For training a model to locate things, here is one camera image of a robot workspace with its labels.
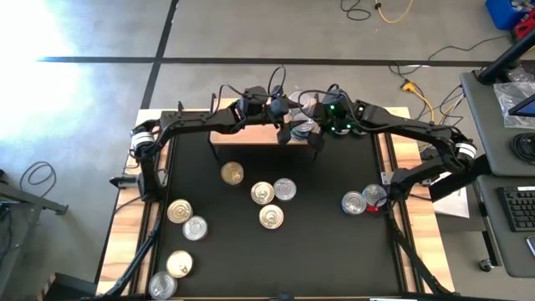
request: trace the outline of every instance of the black keyboard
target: black keyboard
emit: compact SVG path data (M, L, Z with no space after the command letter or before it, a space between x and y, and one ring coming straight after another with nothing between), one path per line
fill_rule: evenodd
M535 231L535 187L500 187L497 192L511 230Z

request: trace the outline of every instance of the black tabletop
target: black tabletop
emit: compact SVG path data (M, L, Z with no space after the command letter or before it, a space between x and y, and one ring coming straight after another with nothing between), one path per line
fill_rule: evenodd
M535 235L535 232L512 232L496 193L498 187L535 186L535 179L479 176L476 183L507 273L512 277L535 278L535 257L526 243L526 238Z
M461 74L461 84L492 173L496 176L535 176L535 166L516 158L509 147L515 135L535 133L535 130L506 128L494 88L480 84L473 73Z
M188 241L182 226L166 218L157 270L166 269L176 250L194 260L191 274L179 279L177 297L269 297L392 295L400 291L397 263L385 216L349 216L340 201L347 191L379 180L371 135L360 139L326 137L313 161L307 145L218 146L218 162L205 134L176 139L170 201L187 199L209 225L208 236ZM225 184L222 163L238 161L245 178ZM250 196L257 181L287 177L297 185L290 202L273 201L284 212L279 229L258 221L261 207Z

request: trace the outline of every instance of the gray floor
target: gray floor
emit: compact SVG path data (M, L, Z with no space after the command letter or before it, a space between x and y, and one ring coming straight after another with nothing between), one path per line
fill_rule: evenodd
M14 58L36 56L153 56L170 0L42 1L14 6L18 33L7 49ZM407 19L383 23L373 2L361 4L370 20L355 23L327 0L180 0L166 56L287 57L328 59L426 59L447 44L470 47L496 30L482 0L416 1ZM405 2L388 0L385 13L399 15ZM506 39L468 54L447 50L437 59L489 60L508 46ZM7 61L0 120L14 130L0 133L0 166L18 182L35 161L49 161L58 183L48 197L70 205L69 213L42 215L13 295L36 293L53 272L93 281L117 191L108 183L125 163L129 129L145 92L150 64L32 64ZM276 66L164 64L151 108L204 108L212 92L228 82L239 89L266 85ZM354 98L384 106L408 106L413 116L422 103L400 91L403 80L386 67L287 66L287 91L325 89L334 82ZM422 68L410 76L438 105L472 68ZM232 93L223 94L231 97ZM466 103L456 113L461 129L476 137ZM486 256L480 235L448 233L446 254L458 291L466 295L532 299L535 280L509 278L502 268L490 274L473 265Z

